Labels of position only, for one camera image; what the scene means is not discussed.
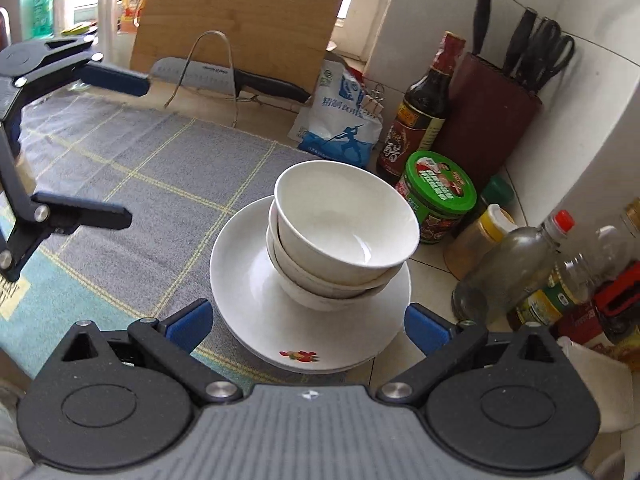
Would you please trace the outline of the dark vinegar bottle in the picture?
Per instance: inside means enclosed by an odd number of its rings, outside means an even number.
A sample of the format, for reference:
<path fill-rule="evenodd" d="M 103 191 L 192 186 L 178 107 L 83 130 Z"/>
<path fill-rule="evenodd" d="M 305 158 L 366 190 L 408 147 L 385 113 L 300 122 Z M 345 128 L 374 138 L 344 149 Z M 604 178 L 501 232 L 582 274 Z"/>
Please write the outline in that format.
<path fill-rule="evenodd" d="M 445 32 L 424 76 L 412 84 L 398 105 L 376 160 L 376 172 L 395 186 L 406 162 L 419 148 L 428 150 L 449 114 L 449 87 L 465 40 Z"/>

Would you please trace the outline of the plastic oil bottle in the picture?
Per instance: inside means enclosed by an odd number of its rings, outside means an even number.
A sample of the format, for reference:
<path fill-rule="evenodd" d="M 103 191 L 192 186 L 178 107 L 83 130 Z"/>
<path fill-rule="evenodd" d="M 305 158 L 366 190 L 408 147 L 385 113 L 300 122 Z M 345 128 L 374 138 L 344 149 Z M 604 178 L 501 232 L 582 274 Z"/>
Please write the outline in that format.
<path fill-rule="evenodd" d="M 517 330 L 535 322 L 551 326 L 574 307 L 586 304 L 603 284 L 629 266 L 639 240 L 639 228 L 602 226 L 580 252 L 559 256 L 546 284 L 525 298 L 506 318 Z"/>

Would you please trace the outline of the white ceramic bowl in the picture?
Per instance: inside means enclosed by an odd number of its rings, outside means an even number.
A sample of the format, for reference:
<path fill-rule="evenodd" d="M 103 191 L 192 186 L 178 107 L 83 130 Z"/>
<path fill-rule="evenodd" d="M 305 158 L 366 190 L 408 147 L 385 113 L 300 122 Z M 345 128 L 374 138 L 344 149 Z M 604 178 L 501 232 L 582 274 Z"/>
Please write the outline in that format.
<path fill-rule="evenodd" d="M 285 252 L 327 282 L 372 282 L 419 245 L 419 223 L 406 200 L 369 171 L 341 162 L 311 160 L 283 171 L 273 203 Z"/>

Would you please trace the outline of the clear glass bottle red cap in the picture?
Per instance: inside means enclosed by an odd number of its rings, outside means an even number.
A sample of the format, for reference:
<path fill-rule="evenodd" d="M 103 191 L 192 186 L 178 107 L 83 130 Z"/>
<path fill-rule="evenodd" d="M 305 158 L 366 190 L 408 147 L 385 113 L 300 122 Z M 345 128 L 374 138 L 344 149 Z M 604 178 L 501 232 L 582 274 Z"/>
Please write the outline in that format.
<path fill-rule="evenodd" d="M 522 226 L 506 234 L 454 288 L 456 319 L 487 326 L 544 286 L 574 226 L 572 215 L 561 209 L 536 228 Z"/>

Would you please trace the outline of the green cap small jar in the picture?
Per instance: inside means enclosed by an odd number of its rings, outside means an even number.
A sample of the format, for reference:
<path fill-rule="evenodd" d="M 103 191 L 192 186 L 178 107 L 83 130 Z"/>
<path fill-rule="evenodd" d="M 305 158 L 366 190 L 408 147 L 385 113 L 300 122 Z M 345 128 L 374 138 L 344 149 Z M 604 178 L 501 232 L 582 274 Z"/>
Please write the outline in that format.
<path fill-rule="evenodd" d="M 500 176 L 492 176 L 478 196 L 478 210 L 484 212 L 489 205 L 495 204 L 504 210 L 508 210 L 515 200 L 512 186 Z"/>

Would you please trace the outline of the green detergent bottle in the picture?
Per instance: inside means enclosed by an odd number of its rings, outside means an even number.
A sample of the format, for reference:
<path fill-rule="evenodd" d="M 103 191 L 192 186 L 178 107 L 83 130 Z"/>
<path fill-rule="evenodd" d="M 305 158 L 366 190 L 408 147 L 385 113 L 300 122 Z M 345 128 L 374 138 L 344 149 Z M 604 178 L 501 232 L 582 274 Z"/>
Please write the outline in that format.
<path fill-rule="evenodd" d="M 41 38 L 52 35 L 52 0 L 32 0 L 32 36 Z"/>

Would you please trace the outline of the white plate fruit print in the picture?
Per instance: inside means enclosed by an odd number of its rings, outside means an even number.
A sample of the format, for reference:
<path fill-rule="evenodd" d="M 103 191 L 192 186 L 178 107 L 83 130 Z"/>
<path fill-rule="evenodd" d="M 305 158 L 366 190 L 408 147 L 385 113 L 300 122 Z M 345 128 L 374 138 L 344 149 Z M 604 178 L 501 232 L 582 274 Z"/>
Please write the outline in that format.
<path fill-rule="evenodd" d="M 270 196 L 237 212 L 219 233 L 209 281 L 224 324 L 241 343 L 281 363 L 339 367 L 370 358 L 404 327 L 411 278 L 403 266 L 382 292 L 341 311 L 320 312 L 283 290 L 266 248 Z"/>

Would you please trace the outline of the green lid mushroom sauce jar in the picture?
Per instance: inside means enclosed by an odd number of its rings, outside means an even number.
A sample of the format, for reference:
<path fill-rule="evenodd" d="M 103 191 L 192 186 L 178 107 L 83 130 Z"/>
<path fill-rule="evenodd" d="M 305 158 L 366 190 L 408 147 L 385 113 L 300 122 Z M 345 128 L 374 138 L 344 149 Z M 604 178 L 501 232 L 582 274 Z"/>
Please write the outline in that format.
<path fill-rule="evenodd" d="M 477 201 L 474 184 L 462 168 L 430 151 L 409 156 L 395 188 L 416 215 L 424 244 L 446 237 Z"/>

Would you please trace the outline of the blue white salt bag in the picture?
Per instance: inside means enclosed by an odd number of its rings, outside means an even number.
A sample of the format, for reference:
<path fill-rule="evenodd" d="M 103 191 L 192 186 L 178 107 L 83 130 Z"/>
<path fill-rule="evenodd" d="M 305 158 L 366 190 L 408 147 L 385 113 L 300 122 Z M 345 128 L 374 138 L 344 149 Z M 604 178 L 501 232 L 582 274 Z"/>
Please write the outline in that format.
<path fill-rule="evenodd" d="M 362 110 L 362 98 L 363 85 L 349 67 L 324 60 L 311 104 L 298 112 L 288 138 L 307 153 L 366 169 L 382 122 Z"/>

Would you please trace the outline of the yellow lid spice jar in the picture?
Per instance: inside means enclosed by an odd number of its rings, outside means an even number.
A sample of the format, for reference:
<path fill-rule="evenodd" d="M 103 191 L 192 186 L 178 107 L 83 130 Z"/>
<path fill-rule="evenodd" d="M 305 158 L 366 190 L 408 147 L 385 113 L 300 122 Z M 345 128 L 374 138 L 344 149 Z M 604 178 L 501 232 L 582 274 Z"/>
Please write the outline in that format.
<path fill-rule="evenodd" d="M 517 227 L 510 214 L 499 205 L 488 205 L 444 250 L 442 256 L 449 272 L 462 280 L 480 264 L 484 255 Z"/>

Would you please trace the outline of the brown knife block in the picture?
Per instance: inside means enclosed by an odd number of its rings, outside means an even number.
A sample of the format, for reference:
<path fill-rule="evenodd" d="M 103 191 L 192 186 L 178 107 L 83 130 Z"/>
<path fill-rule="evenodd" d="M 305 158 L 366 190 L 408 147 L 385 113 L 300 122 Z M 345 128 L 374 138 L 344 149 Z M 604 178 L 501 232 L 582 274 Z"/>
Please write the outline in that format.
<path fill-rule="evenodd" d="M 467 53 L 449 89 L 450 113 L 431 150 L 460 166 L 482 190 L 542 109 L 535 93 Z"/>

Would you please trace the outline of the grey checked cloth mat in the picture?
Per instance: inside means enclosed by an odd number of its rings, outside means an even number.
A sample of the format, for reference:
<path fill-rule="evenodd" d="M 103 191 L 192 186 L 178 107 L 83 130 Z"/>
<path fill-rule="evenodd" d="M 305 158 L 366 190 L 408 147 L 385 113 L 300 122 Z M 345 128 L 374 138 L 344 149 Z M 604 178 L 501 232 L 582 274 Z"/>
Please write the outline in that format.
<path fill-rule="evenodd" d="M 163 108 L 63 91 L 26 108 L 21 141 L 41 192 L 126 207 L 130 227 L 49 237 L 1 293 L 1 347 L 35 375 L 73 322 L 122 330 L 209 298 L 209 257 L 226 222 L 305 159 L 296 107 L 185 91 Z"/>

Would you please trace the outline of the kitchen cleaver knife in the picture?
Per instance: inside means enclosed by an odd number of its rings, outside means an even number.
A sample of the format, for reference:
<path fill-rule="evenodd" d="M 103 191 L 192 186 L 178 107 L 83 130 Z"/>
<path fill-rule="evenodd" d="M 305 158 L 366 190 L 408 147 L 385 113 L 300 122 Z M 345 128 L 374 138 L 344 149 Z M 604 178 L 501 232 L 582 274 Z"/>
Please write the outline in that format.
<path fill-rule="evenodd" d="M 308 91 L 287 81 L 236 68 L 232 70 L 222 65 L 186 62 L 184 58 L 174 56 L 157 60 L 150 70 L 150 75 L 172 84 L 212 90 L 227 96 L 239 96 L 242 90 L 248 89 L 300 104 L 305 104 L 310 99 Z"/>

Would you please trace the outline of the wooden cutting board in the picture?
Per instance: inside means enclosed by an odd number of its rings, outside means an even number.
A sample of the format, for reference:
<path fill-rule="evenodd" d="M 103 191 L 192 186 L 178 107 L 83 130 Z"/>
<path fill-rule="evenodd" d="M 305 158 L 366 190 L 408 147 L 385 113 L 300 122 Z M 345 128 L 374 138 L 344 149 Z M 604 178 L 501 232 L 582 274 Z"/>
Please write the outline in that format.
<path fill-rule="evenodd" d="M 342 0 L 145 0 L 130 67 L 194 58 L 313 92 Z"/>

